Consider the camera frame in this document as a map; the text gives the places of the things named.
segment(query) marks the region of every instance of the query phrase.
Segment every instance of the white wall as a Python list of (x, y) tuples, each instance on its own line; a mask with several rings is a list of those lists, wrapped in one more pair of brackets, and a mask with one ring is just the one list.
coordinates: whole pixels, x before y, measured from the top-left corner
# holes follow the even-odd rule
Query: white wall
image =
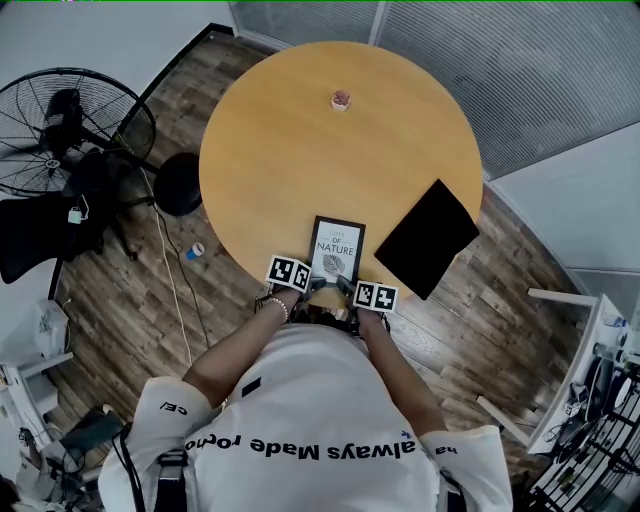
[[(640, 295), (640, 124), (491, 185), (589, 293), (606, 293), (625, 315), (633, 312)], [(586, 272), (594, 269), (626, 274)]]
[(15, 3), (0, 11), (0, 87), (40, 69), (104, 73), (141, 93), (228, 2)]

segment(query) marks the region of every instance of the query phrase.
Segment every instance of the book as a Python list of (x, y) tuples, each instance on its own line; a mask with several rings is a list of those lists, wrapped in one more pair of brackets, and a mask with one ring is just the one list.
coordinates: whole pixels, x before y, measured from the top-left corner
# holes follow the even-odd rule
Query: book
[(355, 284), (364, 231), (364, 224), (316, 216), (309, 248), (311, 276), (324, 277), (329, 287), (337, 286), (340, 275)]

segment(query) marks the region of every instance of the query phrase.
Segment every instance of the wire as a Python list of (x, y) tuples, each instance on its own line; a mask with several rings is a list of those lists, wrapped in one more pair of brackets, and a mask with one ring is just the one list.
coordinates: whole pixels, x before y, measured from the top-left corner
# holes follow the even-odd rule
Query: wire
[[(60, 306), (60, 310), (66, 315), (66, 312), (64, 311), (64, 307), (69, 304), (69, 302), (71, 302), (71, 297), (69, 297), (65, 303)], [(69, 320), (67, 320), (67, 343), (64, 346), (64, 351), (66, 352), (69, 349), (69, 345), (71, 345), (71, 327), (69, 326)]]
[(193, 296), (193, 303), (196, 305), (196, 313), (198, 314), (198, 320), (200, 320), (200, 326), (202, 327), (202, 332), (204, 333), (204, 338), (205, 338), (205, 340), (207, 340), (207, 348), (211, 348), (211, 343), (209, 342), (209, 336), (207, 335), (207, 329), (204, 326), (204, 321), (202, 320), (202, 315), (200, 314), (200, 307), (198, 306), (198, 299), (196, 298), (196, 292), (193, 290), (193, 286), (191, 286), (191, 283), (187, 279), (187, 275), (184, 272), (184, 267), (182, 266), (182, 262), (180, 261), (180, 252), (178, 251), (176, 246), (171, 241), (171, 236), (169, 236), (169, 229), (167, 229), (167, 221), (164, 219), (162, 214), (160, 214), (160, 219), (162, 220), (162, 223), (164, 224), (164, 230), (165, 230), (165, 233), (167, 234), (167, 241), (169, 242), (169, 245), (171, 245), (171, 247), (173, 248), (174, 252), (176, 253), (176, 258), (178, 260), (178, 266), (180, 267), (180, 272), (182, 272), (182, 277), (184, 278), (184, 282), (187, 283), (187, 286), (189, 287), (189, 290), (191, 290), (191, 295)]
[(149, 178), (147, 178), (147, 173), (144, 172), (143, 169), (139, 169), (140, 174), (144, 178), (144, 181), (147, 185), (148, 192), (151, 194), (151, 197), (154, 198), (153, 209), (156, 212), (156, 224), (158, 226), (158, 233), (160, 234), (160, 241), (162, 242), (162, 256), (164, 257), (164, 263), (167, 266), (167, 271), (169, 272), (169, 280), (171, 281), (171, 289), (173, 290), (173, 299), (176, 303), (176, 309), (178, 311), (178, 317), (180, 318), (180, 327), (182, 328), (182, 337), (184, 338), (184, 344), (187, 346), (187, 354), (189, 355), (189, 364), (193, 365), (193, 359), (191, 357), (191, 347), (189, 346), (189, 340), (187, 340), (187, 333), (184, 330), (184, 320), (182, 318), (182, 312), (180, 311), (180, 304), (178, 303), (178, 294), (176, 292), (176, 285), (173, 282), (173, 275), (171, 274), (171, 267), (169, 266), (169, 260), (167, 259), (167, 248), (164, 243), (164, 236), (162, 235), (162, 228), (160, 227), (160, 212), (158, 211), (158, 207), (155, 203), (155, 197), (153, 195), (153, 190), (151, 185), (149, 184)]

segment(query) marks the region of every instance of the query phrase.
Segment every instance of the white cable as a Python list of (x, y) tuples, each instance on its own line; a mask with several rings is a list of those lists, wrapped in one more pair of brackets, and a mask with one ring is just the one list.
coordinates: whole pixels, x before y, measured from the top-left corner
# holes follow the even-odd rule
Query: white cable
[(178, 317), (180, 318), (180, 327), (182, 328), (182, 337), (184, 338), (184, 344), (187, 346), (187, 354), (189, 355), (189, 364), (193, 365), (193, 359), (191, 358), (191, 347), (189, 346), (189, 341), (187, 340), (187, 333), (184, 330), (184, 320), (182, 319), (182, 313), (180, 312), (180, 304), (178, 303), (178, 294), (176, 293), (176, 285), (173, 282), (171, 267), (169, 266), (169, 260), (167, 259), (167, 248), (164, 244), (164, 236), (162, 235), (162, 228), (160, 227), (160, 214), (158, 213), (158, 207), (156, 206), (156, 203), (155, 203), (153, 189), (151, 188), (151, 184), (149, 183), (149, 178), (147, 178), (147, 173), (144, 171), (144, 169), (140, 169), (140, 174), (142, 174), (142, 177), (144, 178), (144, 181), (147, 185), (147, 192), (154, 199), (153, 209), (156, 212), (156, 225), (158, 226), (160, 241), (162, 242), (162, 256), (164, 257), (164, 263), (167, 266), (167, 271), (169, 272), (169, 280), (171, 281), (171, 288), (173, 289), (173, 298), (176, 301), (176, 309), (178, 310)]

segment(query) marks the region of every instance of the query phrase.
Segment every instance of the cable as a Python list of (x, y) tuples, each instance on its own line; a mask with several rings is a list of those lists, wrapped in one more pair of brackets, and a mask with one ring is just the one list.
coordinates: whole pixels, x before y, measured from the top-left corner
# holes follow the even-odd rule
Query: cable
[[(127, 472), (129, 476), (129, 483), (131, 484), (131, 491), (133, 492), (133, 503), (136, 507), (136, 512), (144, 512), (144, 498), (142, 495), (142, 486), (140, 485), (140, 477), (138, 476), (138, 472), (136, 471), (136, 467), (131, 461), (131, 457), (129, 456), (129, 450), (127, 449), (127, 445), (125, 444), (125, 438), (129, 435), (129, 431), (131, 430), (131, 424), (125, 425), (122, 430), (111, 438), (111, 444), (113, 445), (113, 449), (122, 464), (122, 467)], [(120, 436), (120, 449), (122, 450), (122, 456), (118, 451), (118, 447), (116, 446), (115, 439)]]
[[(60, 310), (66, 315), (66, 312), (64, 311), (64, 307), (69, 304), (69, 302), (71, 302), (71, 297), (69, 297), (65, 303), (60, 306)], [(69, 345), (71, 345), (71, 327), (69, 326), (69, 320), (67, 320), (67, 343), (64, 346), (64, 351), (66, 352), (69, 349)]]
[(149, 183), (149, 179), (147, 178), (147, 173), (144, 170), (139, 169), (142, 177), (147, 186), (148, 192), (151, 194), (151, 197), (154, 198), (153, 209), (156, 212), (156, 224), (158, 226), (158, 233), (160, 234), (160, 241), (162, 242), (162, 256), (164, 257), (164, 263), (167, 266), (167, 271), (169, 272), (169, 280), (171, 281), (171, 288), (173, 290), (173, 299), (176, 303), (176, 309), (178, 310), (178, 317), (180, 318), (180, 327), (182, 328), (182, 337), (184, 338), (184, 344), (187, 346), (187, 354), (189, 355), (189, 364), (193, 365), (193, 359), (191, 357), (191, 347), (189, 346), (189, 341), (187, 340), (187, 333), (184, 330), (184, 320), (182, 318), (182, 312), (180, 311), (180, 304), (178, 303), (178, 293), (176, 292), (176, 285), (173, 282), (173, 275), (171, 274), (171, 267), (169, 266), (169, 260), (167, 259), (167, 248), (164, 244), (164, 236), (162, 235), (162, 228), (160, 227), (160, 212), (158, 211), (158, 207), (155, 203), (155, 197), (153, 195), (153, 191), (151, 189), (151, 184)]
[(160, 214), (160, 219), (162, 220), (162, 223), (164, 224), (164, 231), (167, 234), (167, 241), (169, 242), (169, 245), (171, 245), (171, 247), (173, 248), (174, 252), (176, 253), (176, 258), (178, 260), (178, 266), (180, 267), (180, 272), (182, 272), (182, 277), (184, 278), (184, 282), (187, 283), (187, 286), (189, 287), (189, 290), (191, 290), (191, 295), (193, 296), (193, 303), (196, 305), (196, 313), (198, 314), (198, 320), (200, 320), (200, 326), (202, 327), (202, 332), (204, 333), (204, 338), (205, 338), (205, 340), (207, 340), (207, 348), (211, 348), (211, 343), (209, 342), (209, 336), (207, 335), (207, 329), (204, 326), (204, 321), (202, 320), (202, 315), (200, 314), (200, 307), (198, 307), (198, 299), (196, 298), (196, 292), (193, 290), (193, 286), (191, 286), (191, 283), (187, 279), (187, 275), (184, 272), (184, 267), (182, 266), (182, 262), (180, 261), (180, 252), (178, 251), (176, 246), (171, 241), (171, 236), (169, 236), (169, 229), (167, 229), (167, 221), (164, 219), (162, 214)]

